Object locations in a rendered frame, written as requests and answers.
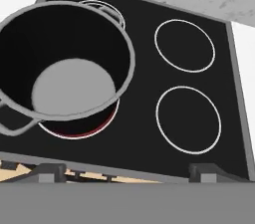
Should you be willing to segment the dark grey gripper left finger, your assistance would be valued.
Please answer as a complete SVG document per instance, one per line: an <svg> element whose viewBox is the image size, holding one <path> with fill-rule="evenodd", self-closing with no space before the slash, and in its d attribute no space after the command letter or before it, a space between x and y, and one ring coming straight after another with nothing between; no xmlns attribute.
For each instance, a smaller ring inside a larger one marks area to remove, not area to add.
<svg viewBox="0 0 255 224"><path fill-rule="evenodd" d="M17 177L18 182L59 183L66 182L66 165L42 163L30 173Z"/></svg>

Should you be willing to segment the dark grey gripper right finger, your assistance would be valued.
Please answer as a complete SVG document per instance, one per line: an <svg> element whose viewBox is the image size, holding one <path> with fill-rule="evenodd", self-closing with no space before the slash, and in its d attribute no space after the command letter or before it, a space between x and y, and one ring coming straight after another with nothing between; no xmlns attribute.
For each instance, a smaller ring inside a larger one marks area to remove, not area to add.
<svg viewBox="0 0 255 224"><path fill-rule="evenodd" d="M214 163L192 163L189 165L189 181L193 183L246 183L248 179L227 173Z"/></svg>

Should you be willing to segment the dark grey stove knob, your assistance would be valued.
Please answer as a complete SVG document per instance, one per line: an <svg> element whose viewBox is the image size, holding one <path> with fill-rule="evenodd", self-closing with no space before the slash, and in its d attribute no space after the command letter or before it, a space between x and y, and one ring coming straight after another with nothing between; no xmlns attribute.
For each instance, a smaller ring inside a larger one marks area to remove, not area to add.
<svg viewBox="0 0 255 224"><path fill-rule="evenodd" d="M1 169L16 170L18 164L16 162L2 160L0 164Z"/></svg>
<svg viewBox="0 0 255 224"><path fill-rule="evenodd" d="M71 172L74 174L74 178L77 180L77 179L80 179L82 176L81 174L84 173L82 171L78 171L78 170L71 170Z"/></svg>
<svg viewBox="0 0 255 224"><path fill-rule="evenodd" d="M117 178L117 176L109 175L109 174L102 174L102 177L104 177L106 179L106 181L109 183L114 182L113 179Z"/></svg>

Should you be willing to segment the black glass hob grey frame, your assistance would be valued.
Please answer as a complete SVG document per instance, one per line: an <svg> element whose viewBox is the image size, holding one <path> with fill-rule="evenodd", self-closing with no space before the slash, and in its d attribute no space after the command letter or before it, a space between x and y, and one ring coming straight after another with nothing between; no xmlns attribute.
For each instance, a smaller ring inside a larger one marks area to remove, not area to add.
<svg viewBox="0 0 255 224"><path fill-rule="evenodd" d="M0 133L0 159L63 163L73 170L186 182L189 165L214 163L255 181L255 162L229 23L145 0L37 0L101 3L118 9L135 67L107 127L85 138L60 138L35 125ZM0 123L30 119L6 106Z"/></svg>

